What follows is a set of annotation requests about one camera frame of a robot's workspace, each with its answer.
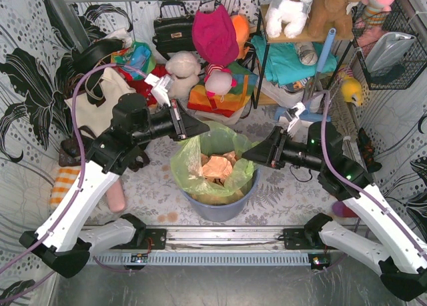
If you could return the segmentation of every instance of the green plastic bag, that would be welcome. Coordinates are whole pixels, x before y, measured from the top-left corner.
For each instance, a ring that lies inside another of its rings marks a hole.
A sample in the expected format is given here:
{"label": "green plastic bag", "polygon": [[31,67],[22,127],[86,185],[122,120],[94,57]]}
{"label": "green plastic bag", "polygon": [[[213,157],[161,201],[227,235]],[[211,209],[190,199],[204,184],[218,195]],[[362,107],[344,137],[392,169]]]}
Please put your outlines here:
{"label": "green plastic bag", "polygon": [[237,134],[215,121],[205,123],[210,131],[181,142],[182,148],[171,158],[171,172],[177,185],[194,199],[210,205],[230,204],[252,188],[252,185],[248,187],[248,182],[252,180],[256,164],[239,159],[222,187],[203,177],[200,155],[222,155],[235,151],[241,157],[257,143],[251,143],[245,135]]}

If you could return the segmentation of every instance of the pink hat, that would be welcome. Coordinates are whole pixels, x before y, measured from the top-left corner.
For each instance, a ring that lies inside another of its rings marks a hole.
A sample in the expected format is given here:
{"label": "pink hat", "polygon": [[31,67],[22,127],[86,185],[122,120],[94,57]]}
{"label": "pink hat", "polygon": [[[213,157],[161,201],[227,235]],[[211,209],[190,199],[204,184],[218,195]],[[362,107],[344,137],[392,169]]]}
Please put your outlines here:
{"label": "pink hat", "polygon": [[224,5],[212,13],[196,12],[193,43],[200,56],[212,64],[227,66],[238,57],[236,31]]}

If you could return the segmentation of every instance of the wire basket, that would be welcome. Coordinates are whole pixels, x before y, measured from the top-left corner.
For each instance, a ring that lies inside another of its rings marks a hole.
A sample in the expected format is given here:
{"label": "wire basket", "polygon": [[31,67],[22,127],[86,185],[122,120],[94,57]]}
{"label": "wire basket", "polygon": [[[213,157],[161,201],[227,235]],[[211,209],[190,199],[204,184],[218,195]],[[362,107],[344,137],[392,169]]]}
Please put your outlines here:
{"label": "wire basket", "polygon": [[[391,12],[379,13],[367,20],[362,20],[363,8],[363,5],[358,6],[357,13],[354,16],[353,34],[356,40],[353,43],[355,47],[362,48],[362,52],[358,54],[358,57],[369,90],[409,88],[427,66],[425,44],[421,42],[418,34],[408,23],[408,18],[399,4],[393,4]],[[381,31],[407,33],[415,36],[416,40],[398,63],[370,73],[365,64],[365,57],[371,52],[376,41],[369,43],[366,36],[367,34],[377,33],[377,37],[379,38],[378,34]],[[363,40],[365,41],[364,46],[359,46],[359,41],[362,42]]]}

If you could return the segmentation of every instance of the teal cloth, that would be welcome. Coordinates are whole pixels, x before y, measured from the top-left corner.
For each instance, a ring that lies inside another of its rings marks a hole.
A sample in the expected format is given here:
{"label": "teal cloth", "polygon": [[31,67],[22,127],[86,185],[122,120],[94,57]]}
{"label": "teal cloth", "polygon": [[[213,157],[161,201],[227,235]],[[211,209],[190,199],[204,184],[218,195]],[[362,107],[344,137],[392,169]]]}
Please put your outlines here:
{"label": "teal cloth", "polygon": [[[255,47],[256,55],[262,64],[266,41],[261,36],[254,36],[251,40]],[[323,45],[313,43],[318,56],[322,52]],[[337,65],[337,58],[329,53],[323,73],[334,71]],[[302,65],[293,43],[271,44],[266,63],[265,77],[268,81],[287,85],[301,79],[314,76],[317,64],[312,66]]]}

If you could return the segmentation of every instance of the brown teddy bear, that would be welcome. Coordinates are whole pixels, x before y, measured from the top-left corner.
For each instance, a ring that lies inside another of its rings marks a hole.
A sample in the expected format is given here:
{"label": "brown teddy bear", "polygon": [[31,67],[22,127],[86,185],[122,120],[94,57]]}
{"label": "brown teddy bear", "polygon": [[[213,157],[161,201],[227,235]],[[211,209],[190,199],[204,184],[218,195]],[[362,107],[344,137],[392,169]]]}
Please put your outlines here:
{"label": "brown teddy bear", "polygon": [[341,37],[352,36],[352,16],[347,14],[347,6],[361,0],[314,0],[310,18],[308,19],[308,33],[312,37],[319,37],[327,22],[333,22],[337,34]]}

